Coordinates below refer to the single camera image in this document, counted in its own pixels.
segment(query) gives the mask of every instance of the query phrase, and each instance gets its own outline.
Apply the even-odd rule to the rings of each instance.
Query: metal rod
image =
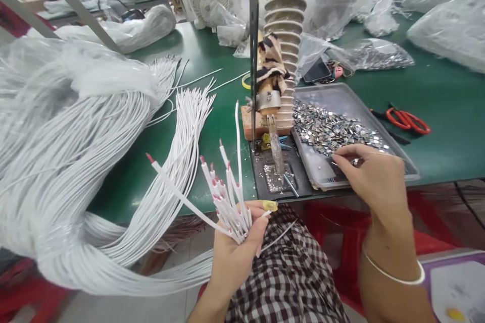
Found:
[[[286,180],[286,182],[288,183],[289,187],[292,189],[293,191],[293,194],[295,195],[295,197],[299,197],[298,193],[297,193],[297,190],[295,189],[295,187],[293,186],[293,184],[290,182],[289,178],[286,176],[286,174],[283,174],[283,178]]]
[[[50,29],[47,25],[45,25],[41,19],[37,17],[36,14],[32,13],[31,11],[27,10],[18,0],[0,0],[6,6],[8,6],[12,11],[17,14],[19,17],[22,18],[27,24],[29,24],[32,28],[37,30],[42,36],[46,38],[56,38],[59,37]]]
[[[65,0],[69,6],[79,15],[80,20],[91,28],[91,30],[98,36],[105,46],[109,49],[122,53],[120,47],[114,42],[114,40],[107,34],[107,32],[101,27],[91,13],[84,7],[79,0]]]
[[[258,70],[258,19],[259,19],[259,1],[249,0],[249,39],[250,39],[250,55],[251,55],[251,96],[253,99],[253,107],[251,110],[251,131],[253,138],[253,153],[256,154],[256,88]]]

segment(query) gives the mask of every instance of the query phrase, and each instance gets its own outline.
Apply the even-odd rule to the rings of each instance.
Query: tabletop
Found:
[[[391,36],[383,37],[406,49],[415,60],[415,66],[377,72],[358,71],[353,77],[342,81],[346,82],[368,107],[385,111],[388,102],[392,101],[429,125],[431,134],[420,138],[414,138],[390,126],[397,134],[412,141],[410,145],[402,148],[413,160],[421,175],[413,185],[485,177],[485,164],[481,162],[485,160],[485,129],[481,122],[474,121],[485,114],[485,75],[440,59],[409,42],[406,39],[406,31],[418,17],[399,17],[398,31]],[[337,45],[368,37],[370,36],[364,32],[362,25],[350,24],[345,28],[345,33]],[[191,23],[184,23],[178,24],[175,31],[167,37],[135,52],[132,56],[142,61],[165,54],[180,55],[184,60],[190,59],[183,74],[182,84],[224,68],[217,73],[216,85],[219,85],[249,70],[249,59],[234,58],[233,52],[233,48],[219,46],[216,34],[212,34],[210,29],[196,30]],[[190,87],[204,87],[209,81],[210,77]],[[204,125],[199,146],[200,153],[206,160],[214,162],[215,168],[222,170],[218,139],[222,138],[228,157],[235,164],[234,105],[237,99],[244,103],[245,96],[249,96],[250,92],[242,88],[240,80],[220,88],[217,92],[214,109]],[[169,105],[165,104],[157,114],[161,115],[169,109]],[[145,153],[149,152],[160,163],[165,160],[174,134],[175,120],[176,115],[173,113],[167,120],[142,132],[132,148],[108,174],[101,190],[89,206],[89,211],[119,224],[130,221],[139,201],[155,177]],[[244,196],[245,199],[256,198],[249,148],[242,133],[241,147]],[[340,193],[345,191],[315,191],[310,198],[329,197]],[[214,211],[200,168],[188,197],[201,211]],[[181,213],[187,214],[190,211],[184,208]]]
[[[159,4],[164,4],[167,0],[143,0],[136,3],[126,3],[130,9],[146,9],[152,8]],[[92,9],[89,11],[94,17],[103,15],[102,10]],[[51,25],[60,26],[64,24],[73,23],[79,20],[79,16],[75,12],[71,12],[65,15],[59,15],[51,18],[46,18]]]

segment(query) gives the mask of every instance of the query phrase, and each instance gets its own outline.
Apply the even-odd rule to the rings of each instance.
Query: woman's left hand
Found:
[[[263,237],[268,225],[268,219],[261,217],[265,212],[263,201],[247,201],[245,204],[251,210],[253,225],[241,245],[229,236],[215,231],[212,274],[207,289],[222,301],[230,300],[249,277],[253,258],[259,257],[261,253]]]

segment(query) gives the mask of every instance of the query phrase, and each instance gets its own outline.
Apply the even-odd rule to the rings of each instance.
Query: scissors handle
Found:
[[[396,115],[401,122],[398,122],[393,117],[393,112],[394,115]],[[426,135],[431,132],[431,129],[423,120],[414,116],[413,114],[410,114],[409,112],[396,110],[394,107],[392,107],[386,111],[385,115],[387,116],[389,122],[391,122],[393,125],[397,126],[400,129],[412,129],[413,131],[421,135]]]

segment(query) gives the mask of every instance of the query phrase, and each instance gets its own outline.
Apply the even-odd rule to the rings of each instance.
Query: black cable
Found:
[[[483,221],[481,220],[481,218],[476,214],[476,212],[473,210],[473,208],[470,206],[470,204],[466,200],[465,196],[463,195],[463,192],[461,191],[461,188],[458,186],[458,183],[457,182],[453,182],[453,184],[455,184],[456,192],[460,196],[460,198],[463,201],[463,203],[465,204],[465,206],[471,212],[471,214],[473,215],[473,217],[475,217],[476,221],[481,226],[481,228],[483,228],[483,230],[485,231],[485,224],[483,224]]]
[[[127,10],[129,10],[128,6],[125,5],[125,3],[121,0],[117,0],[121,5],[123,5]],[[101,12],[101,0],[98,0],[98,9]]]

